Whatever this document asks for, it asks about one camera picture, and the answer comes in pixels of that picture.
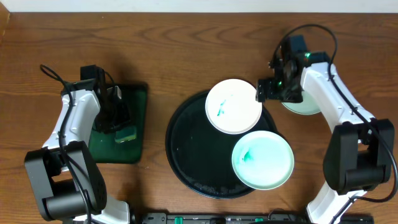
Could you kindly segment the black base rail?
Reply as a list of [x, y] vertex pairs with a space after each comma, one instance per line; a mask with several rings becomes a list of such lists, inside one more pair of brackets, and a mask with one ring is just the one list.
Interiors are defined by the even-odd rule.
[[147, 213], [142, 216], [139, 224], [266, 224], [286, 223], [308, 224], [310, 220], [304, 214], [285, 212], [282, 210], [273, 211], [267, 215], [187, 215], [187, 214], [166, 214]]

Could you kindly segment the white plate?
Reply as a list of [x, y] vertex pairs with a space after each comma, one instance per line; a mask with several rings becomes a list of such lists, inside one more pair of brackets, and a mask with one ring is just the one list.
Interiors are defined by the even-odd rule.
[[247, 81], [227, 79], [207, 94], [205, 113], [211, 125], [225, 134], [242, 134], [253, 128], [262, 113], [256, 89]]

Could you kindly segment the rectangular dark green tray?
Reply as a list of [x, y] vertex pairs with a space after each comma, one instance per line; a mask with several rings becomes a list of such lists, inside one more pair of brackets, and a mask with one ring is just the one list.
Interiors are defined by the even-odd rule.
[[92, 130], [89, 150], [97, 163], [134, 164], [139, 162], [142, 154], [144, 139], [144, 123], [147, 106], [147, 85], [130, 84], [119, 85], [122, 100], [130, 109], [132, 124], [136, 126], [137, 136], [132, 141], [116, 143], [116, 133], [99, 133]]

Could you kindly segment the green scrubbing sponge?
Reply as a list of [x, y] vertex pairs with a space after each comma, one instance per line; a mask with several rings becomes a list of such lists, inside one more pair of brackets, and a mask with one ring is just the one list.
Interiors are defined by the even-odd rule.
[[126, 141], [132, 141], [137, 136], [136, 126], [126, 126], [119, 131], [116, 131], [114, 140], [116, 143], [120, 144]]

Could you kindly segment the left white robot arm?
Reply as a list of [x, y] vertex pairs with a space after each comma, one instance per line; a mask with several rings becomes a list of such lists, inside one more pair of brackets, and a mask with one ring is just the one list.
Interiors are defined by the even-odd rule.
[[110, 74], [96, 65], [82, 67], [80, 81], [67, 82], [46, 65], [40, 70], [63, 85], [62, 110], [41, 149], [29, 151], [24, 167], [42, 218], [64, 223], [130, 223], [127, 202], [106, 192], [101, 172], [89, 150], [92, 130], [112, 133], [122, 128], [122, 92], [107, 84]]

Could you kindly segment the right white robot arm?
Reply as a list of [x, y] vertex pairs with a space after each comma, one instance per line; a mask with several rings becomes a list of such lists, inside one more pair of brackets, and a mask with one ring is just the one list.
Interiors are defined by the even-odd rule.
[[302, 103], [308, 94], [330, 129], [323, 159], [325, 183], [306, 206], [310, 223], [339, 223], [367, 192], [397, 174], [394, 125], [364, 109], [338, 76], [326, 52], [310, 52], [302, 35], [285, 36], [269, 66], [274, 77], [259, 80], [256, 100]]

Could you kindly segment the light green plate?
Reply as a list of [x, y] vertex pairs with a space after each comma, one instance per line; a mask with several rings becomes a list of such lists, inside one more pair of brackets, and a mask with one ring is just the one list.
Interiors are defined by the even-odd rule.
[[294, 169], [294, 154], [288, 142], [270, 131], [253, 131], [235, 144], [231, 163], [238, 179], [256, 190], [283, 185]]
[[301, 115], [313, 115], [320, 113], [321, 110], [315, 103], [314, 99], [305, 91], [302, 92], [303, 101], [301, 103], [285, 103], [282, 104], [291, 112]]

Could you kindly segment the round black tray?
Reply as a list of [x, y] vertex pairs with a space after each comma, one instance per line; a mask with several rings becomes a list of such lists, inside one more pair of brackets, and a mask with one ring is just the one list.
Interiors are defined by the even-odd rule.
[[178, 179], [194, 192], [210, 198], [238, 198], [254, 191], [236, 176], [231, 164], [242, 134], [217, 130], [205, 113], [209, 91], [191, 96], [170, 119], [165, 136], [167, 159]]

